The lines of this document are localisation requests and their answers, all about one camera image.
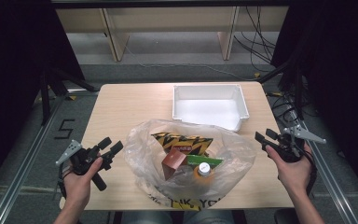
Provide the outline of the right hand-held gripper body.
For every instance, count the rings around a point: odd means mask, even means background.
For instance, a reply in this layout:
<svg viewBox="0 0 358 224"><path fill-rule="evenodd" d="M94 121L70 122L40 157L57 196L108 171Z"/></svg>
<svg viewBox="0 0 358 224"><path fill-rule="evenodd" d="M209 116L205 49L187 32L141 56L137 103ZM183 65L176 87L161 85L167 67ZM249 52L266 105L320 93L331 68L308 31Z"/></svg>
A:
<svg viewBox="0 0 358 224"><path fill-rule="evenodd" d="M299 124L293 127L284 128L283 133L273 135L273 139L278 141L275 150L286 162L297 162L305 154L304 142L310 140L325 144L326 140L308 130L302 128Z"/></svg>

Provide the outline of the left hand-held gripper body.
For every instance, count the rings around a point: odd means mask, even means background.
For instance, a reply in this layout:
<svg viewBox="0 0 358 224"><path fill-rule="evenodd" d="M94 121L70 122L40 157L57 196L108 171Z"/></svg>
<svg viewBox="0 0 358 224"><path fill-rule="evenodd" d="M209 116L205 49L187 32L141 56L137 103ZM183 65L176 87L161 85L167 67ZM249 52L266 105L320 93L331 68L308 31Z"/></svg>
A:
<svg viewBox="0 0 358 224"><path fill-rule="evenodd" d="M70 161L73 165L73 171L77 175L85 174L90 166L99 158L98 154L100 149L98 144L91 148L83 148L83 146L76 140L72 140L67 149L62 153L60 158L55 162L57 166L62 166L65 161ZM109 170L111 168L112 159L105 159L103 155L100 156L103 163L99 169ZM107 188L105 182L101 176L97 173L91 179L99 191L103 191Z"/></svg>

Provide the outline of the clear plastic bag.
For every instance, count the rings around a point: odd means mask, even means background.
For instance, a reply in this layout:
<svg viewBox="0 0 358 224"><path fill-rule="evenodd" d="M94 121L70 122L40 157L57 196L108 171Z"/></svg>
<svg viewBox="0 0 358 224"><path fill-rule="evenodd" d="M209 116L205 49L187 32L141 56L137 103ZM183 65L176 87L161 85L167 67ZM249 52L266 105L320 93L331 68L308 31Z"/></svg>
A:
<svg viewBox="0 0 358 224"><path fill-rule="evenodd" d="M201 186L195 181L197 167L180 166L166 180L161 162L168 153L152 136L153 133L179 133L210 137L213 142L204 157L222 159L213 169L213 182ZM256 151L249 140L213 125L152 119L134 127L124 146L124 158L135 174L135 183L155 203L170 208L199 211L223 199L251 169Z"/></svg>

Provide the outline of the white plastic bin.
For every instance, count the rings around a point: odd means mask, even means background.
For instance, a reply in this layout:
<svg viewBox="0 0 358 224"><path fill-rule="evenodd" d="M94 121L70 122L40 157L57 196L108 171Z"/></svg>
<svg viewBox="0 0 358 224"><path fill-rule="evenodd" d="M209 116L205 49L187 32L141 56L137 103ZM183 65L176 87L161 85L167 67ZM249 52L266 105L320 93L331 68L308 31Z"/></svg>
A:
<svg viewBox="0 0 358 224"><path fill-rule="evenodd" d="M239 84L175 85L172 118L237 132L250 114Z"/></svg>

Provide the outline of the black yellow chips bag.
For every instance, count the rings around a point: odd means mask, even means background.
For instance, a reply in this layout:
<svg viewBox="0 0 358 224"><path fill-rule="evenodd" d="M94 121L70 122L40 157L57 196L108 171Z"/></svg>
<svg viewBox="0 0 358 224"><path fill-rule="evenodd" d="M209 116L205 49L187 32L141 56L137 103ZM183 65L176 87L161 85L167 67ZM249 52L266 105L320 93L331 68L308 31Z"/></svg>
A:
<svg viewBox="0 0 358 224"><path fill-rule="evenodd" d="M199 135L181 135L179 133L153 133L152 136L160 143L166 153L172 149L186 155L206 156L207 148L213 142L210 137Z"/></svg>

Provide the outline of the brown cardboard box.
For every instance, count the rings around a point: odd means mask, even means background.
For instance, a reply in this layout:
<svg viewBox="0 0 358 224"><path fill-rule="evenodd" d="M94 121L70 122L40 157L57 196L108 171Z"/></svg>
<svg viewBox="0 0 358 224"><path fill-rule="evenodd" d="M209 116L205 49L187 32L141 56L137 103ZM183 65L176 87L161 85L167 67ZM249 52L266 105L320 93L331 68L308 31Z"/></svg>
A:
<svg viewBox="0 0 358 224"><path fill-rule="evenodd" d="M170 179L180 166L186 164L186 154L177 149L172 149L161 162L165 179Z"/></svg>

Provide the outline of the green snack packet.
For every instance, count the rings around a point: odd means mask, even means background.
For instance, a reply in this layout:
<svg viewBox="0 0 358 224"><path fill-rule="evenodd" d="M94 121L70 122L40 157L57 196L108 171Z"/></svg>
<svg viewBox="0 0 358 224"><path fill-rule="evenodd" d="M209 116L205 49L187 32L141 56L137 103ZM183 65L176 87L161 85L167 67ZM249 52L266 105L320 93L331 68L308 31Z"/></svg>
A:
<svg viewBox="0 0 358 224"><path fill-rule="evenodd" d="M215 158L209 158L199 155L187 155L186 156L186 164L192 167L196 167L200 165L201 163L206 162L210 165L212 169L220 165L223 160L222 159L215 159Z"/></svg>

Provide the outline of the person's right hand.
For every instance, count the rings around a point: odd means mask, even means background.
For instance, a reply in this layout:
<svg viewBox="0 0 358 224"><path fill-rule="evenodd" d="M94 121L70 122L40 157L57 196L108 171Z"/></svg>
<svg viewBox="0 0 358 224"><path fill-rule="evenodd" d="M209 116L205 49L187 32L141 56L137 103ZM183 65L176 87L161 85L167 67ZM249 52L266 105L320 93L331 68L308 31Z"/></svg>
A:
<svg viewBox="0 0 358 224"><path fill-rule="evenodd" d="M275 162L278 177L290 194L307 194L310 182L311 164L303 157L297 162L284 161L278 152L271 146L266 146L268 156Z"/></svg>

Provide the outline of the person's left hand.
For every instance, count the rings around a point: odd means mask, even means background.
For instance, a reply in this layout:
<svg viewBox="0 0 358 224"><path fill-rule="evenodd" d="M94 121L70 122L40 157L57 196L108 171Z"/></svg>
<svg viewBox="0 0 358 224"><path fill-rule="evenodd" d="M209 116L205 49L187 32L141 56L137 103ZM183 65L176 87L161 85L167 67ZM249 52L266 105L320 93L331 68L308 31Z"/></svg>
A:
<svg viewBox="0 0 358 224"><path fill-rule="evenodd" d="M98 173L103 160L98 158L84 175L67 172L64 175L66 189L65 208L76 208L82 211L90 200L90 182Z"/></svg>

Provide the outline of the black metal stand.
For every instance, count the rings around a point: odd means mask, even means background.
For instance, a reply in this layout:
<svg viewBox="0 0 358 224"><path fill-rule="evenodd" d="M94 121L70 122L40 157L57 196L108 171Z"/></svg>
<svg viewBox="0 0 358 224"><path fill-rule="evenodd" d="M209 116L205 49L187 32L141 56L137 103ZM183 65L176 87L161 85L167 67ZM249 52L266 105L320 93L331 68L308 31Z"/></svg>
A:
<svg viewBox="0 0 358 224"><path fill-rule="evenodd" d="M256 81L260 84L267 82L268 80L282 74L278 87L281 91L289 91L294 89L295 100L294 108L300 119L303 119L302 113L302 71L296 63L285 62L268 72L266 75L259 77Z"/></svg>
<svg viewBox="0 0 358 224"><path fill-rule="evenodd" d="M77 86L90 91L96 92L99 89L91 86L85 80L69 75L59 68L51 67L45 69L39 77L40 92L42 97L43 119L42 124L45 125L50 117L49 89L52 89L57 96L65 96L69 91L63 84L63 80L69 80Z"/></svg>

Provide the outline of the grey tape strip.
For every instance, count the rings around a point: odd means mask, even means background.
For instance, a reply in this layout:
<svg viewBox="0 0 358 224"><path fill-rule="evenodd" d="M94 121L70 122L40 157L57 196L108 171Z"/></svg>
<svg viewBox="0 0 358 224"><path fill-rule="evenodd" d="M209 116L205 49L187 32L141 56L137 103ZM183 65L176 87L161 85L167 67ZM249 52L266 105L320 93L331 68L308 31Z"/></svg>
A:
<svg viewBox="0 0 358 224"><path fill-rule="evenodd" d="M0 186L0 194L6 193L8 186ZM57 194L60 194L61 191L59 188L44 188L44 187L32 187L32 186L22 186L18 189L20 195L34 195L34 194L47 194L55 197Z"/></svg>

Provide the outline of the person's leg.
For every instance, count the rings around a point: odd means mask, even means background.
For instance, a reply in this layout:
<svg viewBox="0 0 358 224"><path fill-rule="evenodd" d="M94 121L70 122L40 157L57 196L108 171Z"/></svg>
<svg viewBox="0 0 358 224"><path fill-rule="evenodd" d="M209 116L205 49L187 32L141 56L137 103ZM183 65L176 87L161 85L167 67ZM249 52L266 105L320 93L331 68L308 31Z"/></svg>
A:
<svg viewBox="0 0 358 224"><path fill-rule="evenodd" d="M129 211L122 214L121 224L172 224L172 218L167 212Z"/></svg>
<svg viewBox="0 0 358 224"><path fill-rule="evenodd" d="M235 221L230 211L202 210L184 212L183 224L235 224Z"/></svg>

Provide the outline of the black curtain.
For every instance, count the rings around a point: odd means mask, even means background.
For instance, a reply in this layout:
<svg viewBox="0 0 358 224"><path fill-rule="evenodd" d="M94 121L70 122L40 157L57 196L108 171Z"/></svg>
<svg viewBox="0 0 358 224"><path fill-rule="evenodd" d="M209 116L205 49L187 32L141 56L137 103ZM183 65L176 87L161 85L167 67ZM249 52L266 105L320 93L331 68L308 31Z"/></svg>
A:
<svg viewBox="0 0 358 224"><path fill-rule="evenodd" d="M0 0L0 167L49 68L84 77L51 0Z"/></svg>
<svg viewBox="0 0 358 224"><path fill-rule="evenodd" d="M272 64L289 58L318 10L303 65L316 107L358 176L358 0L300 0L284 19Z"/></svg>

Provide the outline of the person's right leg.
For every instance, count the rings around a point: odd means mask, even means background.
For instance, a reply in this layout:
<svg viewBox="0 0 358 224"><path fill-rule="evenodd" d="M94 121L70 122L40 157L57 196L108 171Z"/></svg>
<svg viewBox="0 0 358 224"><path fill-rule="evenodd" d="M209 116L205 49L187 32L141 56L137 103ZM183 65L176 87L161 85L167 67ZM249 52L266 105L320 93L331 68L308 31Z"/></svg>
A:
<svg viewBox="0 0 358 224"><path fill-rule="evenodd" d="M235 224L235 221L230 211L202 210L184 212L183 224Z"/></svg>

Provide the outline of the aluminium floor rail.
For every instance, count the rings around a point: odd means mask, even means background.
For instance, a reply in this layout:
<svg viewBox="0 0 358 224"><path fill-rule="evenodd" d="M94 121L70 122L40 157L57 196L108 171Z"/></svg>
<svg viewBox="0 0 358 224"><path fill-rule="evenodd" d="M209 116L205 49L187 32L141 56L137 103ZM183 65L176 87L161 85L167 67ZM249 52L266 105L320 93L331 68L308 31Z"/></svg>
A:
<svg viewBox="0 0 358 224"><path fill-rule="evenodd" d="M329 192L329 195L335 204L341 218L345 224L358 224L358 218L354 214L353 209L351 208L350 201L347 196L344 194L342 188L338 185L337 180L334 178L331 169L329 168L327 162L325 161L318 144L325 144L326 140L311 133L308 130L307 125L304 121L295 121L292 124L291 128L288 128L288 132L294 134L295 136L304 139L307 144L312 149L313 158L316 162L316 165L319 169L319 174L324 182L324 185Z"/></svg>
<svg viewBox="0 0 358 224"><path fill-rule="evenodd" d="M69 95L75 95L71 101ZM97 99L96 92L71 90L67 96L50 98L51 114L42 124L42 104L33 106L31 116L0 168L0 224L49 224L57 216L61 194L20 195L22 186L54 188L59 168L55 161L70 141L80 141Z"/></svg>

